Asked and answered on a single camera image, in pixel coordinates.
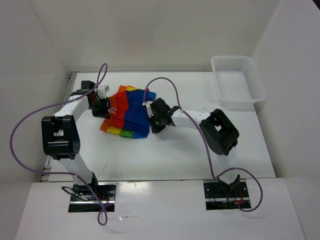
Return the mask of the rainbow striped shorts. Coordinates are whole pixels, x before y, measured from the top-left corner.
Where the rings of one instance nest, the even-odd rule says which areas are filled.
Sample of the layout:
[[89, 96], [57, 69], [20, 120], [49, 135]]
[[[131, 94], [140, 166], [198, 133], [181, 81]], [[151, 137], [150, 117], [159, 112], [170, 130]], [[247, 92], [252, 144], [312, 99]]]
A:
[[121, 85], [117, 93], [108, 98], [109, 118], [100, 130], [123, 138], [143, 139], [149, 135], [150, 123], [143, 101], [153, 102], [156, 93], [129, 85]]

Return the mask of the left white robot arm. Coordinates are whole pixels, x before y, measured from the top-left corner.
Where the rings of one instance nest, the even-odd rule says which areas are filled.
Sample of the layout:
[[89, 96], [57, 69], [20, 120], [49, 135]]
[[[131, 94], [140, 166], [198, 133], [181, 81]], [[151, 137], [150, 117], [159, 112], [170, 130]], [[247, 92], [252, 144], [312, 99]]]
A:
[[80, 116], [90, 110], [96, 118], [108, 118], [108, 85], [83, 80], [81, 88], [70, 94], [67, 103], [54, 115], [41, 120], [44, 153], [57, 160], [71, 174], [77, 193], [94, 200], [100, 194], [95, 174], [86, 166], [80, 154], [81, 141], [77, 129]]

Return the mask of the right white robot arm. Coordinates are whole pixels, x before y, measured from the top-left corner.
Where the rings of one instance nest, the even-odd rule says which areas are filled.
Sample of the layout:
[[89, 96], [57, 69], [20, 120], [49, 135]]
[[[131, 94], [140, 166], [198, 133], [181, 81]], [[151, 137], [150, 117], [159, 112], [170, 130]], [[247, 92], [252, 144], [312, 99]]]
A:
[[237, 191], [240, 176], [222, 180], [221, 176], [227, 171], [216, 176], [211, 159], [211, 152], [219, 158], [231, 159], [240, 136], [237, 128], [221, 109], [215, 109], [212, 112], [198, 112], [185, 110], [179, 105], [169, 107], [160, 97], [154, 101], [146, 101], [142, 105], [147, 111], [147, 120], [154, 134], [160, 133], [167, 126], [198, 130], [204, 143], [211, 175], [218, 181], [220, 193], [225, 197], [230, 197]]

